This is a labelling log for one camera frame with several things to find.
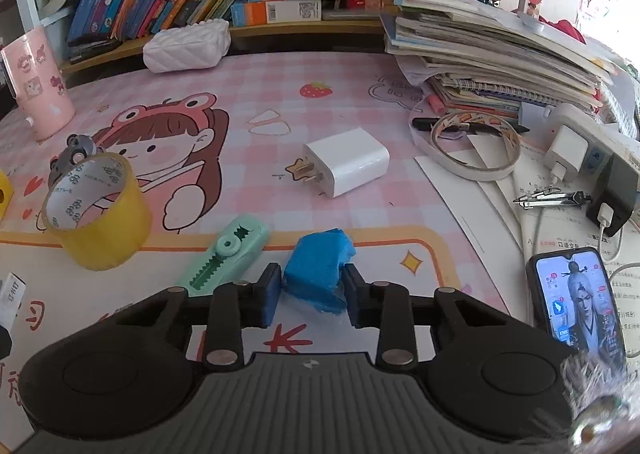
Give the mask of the blue object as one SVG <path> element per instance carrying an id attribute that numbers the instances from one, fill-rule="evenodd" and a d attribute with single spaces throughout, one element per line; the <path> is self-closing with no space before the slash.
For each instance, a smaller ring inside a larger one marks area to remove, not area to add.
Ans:
<path id="1" fill-rule="evenodd" d="M 342 269 L 355 255 L 352 240 L 341 229 L 304 235 L 285 266 L 283 288 L 320 312 L 339 315 L 346 309 Z"/>

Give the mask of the white charger plug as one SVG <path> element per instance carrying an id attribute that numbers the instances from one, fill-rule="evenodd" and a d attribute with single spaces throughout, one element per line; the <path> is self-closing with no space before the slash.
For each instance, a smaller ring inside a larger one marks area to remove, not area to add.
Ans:
<path id="1" fill-rule="evenodd" d="M 316 183 L 335 199 L 383 177 L 390 166 L 390 152 L 358 127 L 303 145 L 303 154 L 285 170 L 294 181 Z"/>

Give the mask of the yellow tape roll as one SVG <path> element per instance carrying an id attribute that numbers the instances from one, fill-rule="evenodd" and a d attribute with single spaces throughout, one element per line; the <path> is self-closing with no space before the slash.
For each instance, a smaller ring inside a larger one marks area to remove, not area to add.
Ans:
<path id="1" fill-rule="evenodd" d="M 114 153 L 83 159 L 55 181 L 41 219 L 75 263 L 93 271 L 122 265 L 152 228 L 152 211 L 136 175 Z"/>

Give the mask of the black smartphone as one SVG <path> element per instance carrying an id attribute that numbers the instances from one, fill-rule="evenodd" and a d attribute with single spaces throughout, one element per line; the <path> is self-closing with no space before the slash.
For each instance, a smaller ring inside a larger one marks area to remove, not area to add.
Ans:
<path id="1" fill-rule="evenodd" d="M 595 248 L 533 255 L 525 273 L 537 327 L 616 372 L 626 370 L 620 317 Z"/>

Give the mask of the black marker pen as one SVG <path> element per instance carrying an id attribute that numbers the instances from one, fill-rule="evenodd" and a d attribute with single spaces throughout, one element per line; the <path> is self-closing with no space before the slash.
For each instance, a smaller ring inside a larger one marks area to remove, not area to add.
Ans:
<path id="1" fill-rule="evenodd" d="M 429 133 L 435 124 L 438 122 L 437 117 L 415 117 L 411 120 L 411 126 L 419 131 L 423 131 L 423 133 Z M 519 135 L 523 135 L 523 133 L 528 133 L 529 129 L 520 124 L 511 124 L 509 126 L 515 130 L 515 133 Z M 460 125 L 450 126 L 444 129 L 445 133 L 493 133 L 494 135 L 499 135 L 500 130 L 496 127 L 491 127 L 485 124 L 478 123 L 462 123 Z"/>

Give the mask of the metal compass tool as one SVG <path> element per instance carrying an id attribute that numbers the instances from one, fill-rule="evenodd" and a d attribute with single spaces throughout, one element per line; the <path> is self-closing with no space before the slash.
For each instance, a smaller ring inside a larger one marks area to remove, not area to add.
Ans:
<path id="1" fill-rule="evenodd" d="M 546 207 L 581 207 L 591 201 L 591 196 L 584 191 L 562 191 L 559 188 L 549 188 L 529 194 L 523 194 L 513 201 L 523 209 Z"/>

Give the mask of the white power strip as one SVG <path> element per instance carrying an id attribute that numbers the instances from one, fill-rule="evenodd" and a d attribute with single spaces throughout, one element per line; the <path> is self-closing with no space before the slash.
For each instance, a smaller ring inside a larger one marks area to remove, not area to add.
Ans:
<path id="1" fill-rule="evenodd" d="M 639 151 L 624 144 L 622 135 L 599 124 L 570 103 L 544 111 L 548 149 L 544 165 L 555 181 L 572 181 L 580 174 L 596 178 L 612 156 L 639 173 Z"/>

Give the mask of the stack of papers and notebooks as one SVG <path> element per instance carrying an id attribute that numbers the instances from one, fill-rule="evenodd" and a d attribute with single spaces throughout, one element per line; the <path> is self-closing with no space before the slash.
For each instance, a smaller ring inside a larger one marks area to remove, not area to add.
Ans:
<path id="1" fill-rule="evenodd" d="M 394 0 L 382 14 L 385 46 L 407 80 L 430 87 L 449 110 L 511 114 L 524 102 L 602 106 L 613 63 L 532 18 L 476 0 Z"/>

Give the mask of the white quilted pouch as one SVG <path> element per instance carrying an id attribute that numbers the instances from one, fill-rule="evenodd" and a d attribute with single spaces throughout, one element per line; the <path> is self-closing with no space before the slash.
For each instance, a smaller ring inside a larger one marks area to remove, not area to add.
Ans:
<path id="1" fill-rule="evenodd" d="M 229 22 L 212 19 L 155 34 L 142 49 L 153 73 L 203 70 L 216 66 L 231 46 Z"/>

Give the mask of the yellow cardboard box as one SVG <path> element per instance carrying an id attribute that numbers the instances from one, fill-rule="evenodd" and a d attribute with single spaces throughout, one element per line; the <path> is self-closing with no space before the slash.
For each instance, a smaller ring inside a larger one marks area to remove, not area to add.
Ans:
<path id="1" fill-rule="evenodd" d="M 0 220 L 3 219 L 8 210 L 13 193 L 14 189 L 9 177 L 0 170 Z"/>

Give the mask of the orange white box lower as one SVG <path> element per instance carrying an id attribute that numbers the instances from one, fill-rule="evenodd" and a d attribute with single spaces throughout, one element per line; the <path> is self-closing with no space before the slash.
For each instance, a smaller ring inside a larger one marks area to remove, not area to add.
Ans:
<path id="1" fill-rule="evenodd" d="M 235 28 L 265 24 L 319 21 L 322 18 L 320 0 L 274 0 L 231 6 Z"/>

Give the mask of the pink cartoon cylinder cup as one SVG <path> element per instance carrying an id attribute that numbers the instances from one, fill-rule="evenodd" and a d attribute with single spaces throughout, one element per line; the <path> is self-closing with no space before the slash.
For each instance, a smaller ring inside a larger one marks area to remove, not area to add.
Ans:
<path id="1" fill-rule="evenodd" d="M 37 26 L 1 49 L 3 71 L 37 141 L 47 140 L 75 116 L 46 31 Z"/>

